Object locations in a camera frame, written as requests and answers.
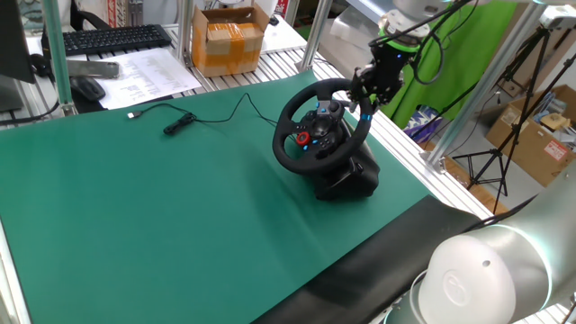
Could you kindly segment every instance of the brown cardboard box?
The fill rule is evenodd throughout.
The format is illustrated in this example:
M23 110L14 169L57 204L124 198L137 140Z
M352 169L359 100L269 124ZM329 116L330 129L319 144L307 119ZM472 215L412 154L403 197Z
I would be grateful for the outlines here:
M556 87L553 92L556 98L568 104L564 117L572 119L576 116L576 91L567 85ZM502 115L492 126L486 139L499 147L512 131L511 125L518 124L520 112L526 98L508 104ZM512 141L504 148L508 155ZM528 172L540 185L548 186L574 159L569 148L558 142L552 134L541 125L529 118L521 127L519 144L516 146L512 160Z
M205 77L254 71L270 18L255 4L194 10L192 61Z

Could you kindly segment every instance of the cable connector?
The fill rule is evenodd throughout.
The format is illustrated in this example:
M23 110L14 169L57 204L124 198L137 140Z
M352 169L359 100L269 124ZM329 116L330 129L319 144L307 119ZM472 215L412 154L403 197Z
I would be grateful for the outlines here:
M183 127L195 122L197 120L196 116L189 112L184 115L184 117L180 118L175 123L169 125L168 127L164 128L164 133L166 135L174 135L178 131L180 131Z
M138 117L140 117L142 115L142 112L138 111L138 112L129 112L128 113L128 118L130 119L136 119Z

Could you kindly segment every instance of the blue object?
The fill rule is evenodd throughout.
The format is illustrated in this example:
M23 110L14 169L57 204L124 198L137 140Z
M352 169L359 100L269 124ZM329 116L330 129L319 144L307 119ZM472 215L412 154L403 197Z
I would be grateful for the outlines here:
M414 112L408 126L404 129L404 132L406 135L412 137L417 131L427 127L416 138L412 139L418 144L426 143L432 138L432 136L434 136L438 126L442 123L443 119L438 118L432 125L427 126L427 124L432 121L437 114L438 112L432 108L421 107L420 110Z

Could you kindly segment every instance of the green backdrop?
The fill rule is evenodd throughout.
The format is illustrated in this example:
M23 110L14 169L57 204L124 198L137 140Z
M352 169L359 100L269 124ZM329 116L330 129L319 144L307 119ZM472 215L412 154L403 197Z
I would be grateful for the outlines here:
M467 5L462 9L461 19L473 8ZM464 93L471 85L480 80L484 70L491 62L503 33L514 14L516 4L494 1L481 5L468 22L446 40L446 35L459 24L459 15L453 15L439 31L444 40L445 64L441 77L432 85L422 85L413 78L411 67L404 68L406 85L396 94L394 100L382 111L401 129L405 128L412 114L420 104L442 110L455 98ZM420 78L430 80L437 72L440 50L430 41L424 50L420 64ZM462 108L465 100L445 115L453 119Z

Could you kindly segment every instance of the monitor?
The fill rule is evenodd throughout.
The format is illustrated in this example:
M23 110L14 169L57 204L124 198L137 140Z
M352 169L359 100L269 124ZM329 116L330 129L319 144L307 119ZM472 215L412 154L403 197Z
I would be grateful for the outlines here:
M35 83L17 0L0 0L0 112L23 107L16 80Z

